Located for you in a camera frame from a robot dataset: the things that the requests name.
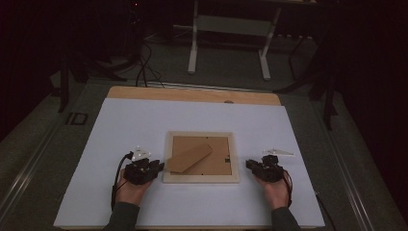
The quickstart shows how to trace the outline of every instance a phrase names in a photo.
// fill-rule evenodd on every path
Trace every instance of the brown backing board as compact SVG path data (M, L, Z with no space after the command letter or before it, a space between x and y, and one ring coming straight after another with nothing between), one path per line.
M238 183L238 163L232 133L169 132L166 162L208 144L213 152L182 173L165 170L165 183Z

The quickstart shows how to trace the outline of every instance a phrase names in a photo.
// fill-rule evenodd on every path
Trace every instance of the forearm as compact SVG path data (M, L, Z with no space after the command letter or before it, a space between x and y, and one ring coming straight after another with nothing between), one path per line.
M294 231L300 230L300 227L289 208L282 207L272 211L272 230Z
M140 207L134 204L117 202L112 211L105 231L130 231L135 230Z

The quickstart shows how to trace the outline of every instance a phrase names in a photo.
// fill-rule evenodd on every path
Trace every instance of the floor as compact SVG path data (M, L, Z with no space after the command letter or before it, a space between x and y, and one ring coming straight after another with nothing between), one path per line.
M272 80L266 82L254 48L256 39L241 45L219 42L225 40L220 35L201 34L197 69L190 75L191 31L180 29L176 36L173 42L154 35L146 39L142 54L145 59L151 54L146 67L149 87L272 92L293 83L288 57L295 39L273 40L268 52ZM315 50L309 39L299 48L293 56L296 74L304 70ZM50 95L0 143L1 230L61 230L53 222L101 104L111 86L134 86L139 70L135 65L119 71L126 82L109 80L92 70L86 83L71 79L70 101L63 113L57 113L60 99ZM59 73L52 76L56 86L58 78ZM310 87L279 97L322 201L326 226L316 230L408 230L342 96L335 95L337 114L332 116L333 130L329 131L321 119L322 101L307 96ZM69 113L88 114L89 118L85 125L64 124ZM20 191L12 188L14 183L21 186Z

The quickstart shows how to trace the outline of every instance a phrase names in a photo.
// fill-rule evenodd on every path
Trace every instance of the table leg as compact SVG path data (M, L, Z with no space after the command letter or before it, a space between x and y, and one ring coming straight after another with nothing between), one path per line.
M273 20L270 23L265 46L263 49L259 50L259 60L261 62L262 75L264 76L264 80L267 80L267 81L270 80L268 61L267 61L267 52L269 49L270 42L272 41L273 33L275 32L276 23L278 21L281 10L282 10L281 8L276 9Z
M194 17L192 19L192 45L189 60L189 74L195 73L195 64L197 62L197 17L198 17L198 0L194 1Z

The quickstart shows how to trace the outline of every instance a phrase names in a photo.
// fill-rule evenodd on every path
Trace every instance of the white tabletop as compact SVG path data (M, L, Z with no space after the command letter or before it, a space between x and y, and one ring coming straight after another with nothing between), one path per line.
M140 146L152 153L150 160L163 162L168 131L232 132L240 183L165 184L159 173L140 205L137 226L270 226L262 188L245 167L245 160L261 161L263 150L272 148L294 153L293 157L279 157L279 165L293 179L290 209L297 222L306 227L324 226L285 107L113 98L102 105L54 225L64 229L105 226L120 159Z

